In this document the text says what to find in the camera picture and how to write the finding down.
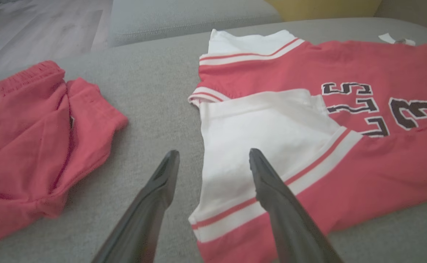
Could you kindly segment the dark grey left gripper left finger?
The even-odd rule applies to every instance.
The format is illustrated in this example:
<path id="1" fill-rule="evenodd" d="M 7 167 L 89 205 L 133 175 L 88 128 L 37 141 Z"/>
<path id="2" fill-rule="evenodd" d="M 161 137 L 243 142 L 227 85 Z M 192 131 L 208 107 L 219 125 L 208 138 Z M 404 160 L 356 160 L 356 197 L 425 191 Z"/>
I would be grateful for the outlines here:
<path id="1" fill-rule="evenodd" d="M 179 163 L 176 150 L 164 156 L 93 258 L 94 263 L 153 262 L 164 213 L 174 198 Z"/>

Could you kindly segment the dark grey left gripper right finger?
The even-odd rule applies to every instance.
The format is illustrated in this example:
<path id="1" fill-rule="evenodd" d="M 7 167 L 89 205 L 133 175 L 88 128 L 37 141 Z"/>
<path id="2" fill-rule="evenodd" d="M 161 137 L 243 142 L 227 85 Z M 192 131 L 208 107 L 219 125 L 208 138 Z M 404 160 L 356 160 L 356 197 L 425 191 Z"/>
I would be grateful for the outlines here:
<path id="1" fill-rule="evenodd" d="M 259 149 L 250 149 L 249 164 L 256 198 L 270 217 L 278 261 L 341 263 L 334 247 Z"/>

